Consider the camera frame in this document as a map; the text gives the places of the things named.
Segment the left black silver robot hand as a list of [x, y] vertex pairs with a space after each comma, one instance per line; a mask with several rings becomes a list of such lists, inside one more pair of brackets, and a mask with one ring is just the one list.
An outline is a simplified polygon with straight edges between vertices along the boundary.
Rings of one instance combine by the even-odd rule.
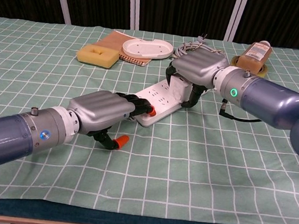
[[92, 136], [107, 150], [120, 149], [129, 141], [127, 135], [111, 139], [107, 132], [115, 123], [141, 114], [156, 115], [145, 98], [104, 90], [71, 99], [68, 109], [79, 119], [78, 133]]

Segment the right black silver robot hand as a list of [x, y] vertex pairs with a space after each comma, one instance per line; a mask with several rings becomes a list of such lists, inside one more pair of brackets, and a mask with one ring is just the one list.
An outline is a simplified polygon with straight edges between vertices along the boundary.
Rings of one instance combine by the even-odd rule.
[[171, 61], [165, 76], [167, 83], [170, 83], [171, 76], [178, 73], [193, 84], [189, 100], [181, 104], [182, 107], [191, 108], [204, 91], [213, 89], [215, 74], [228, 66], [224, 55], [199, 48]]

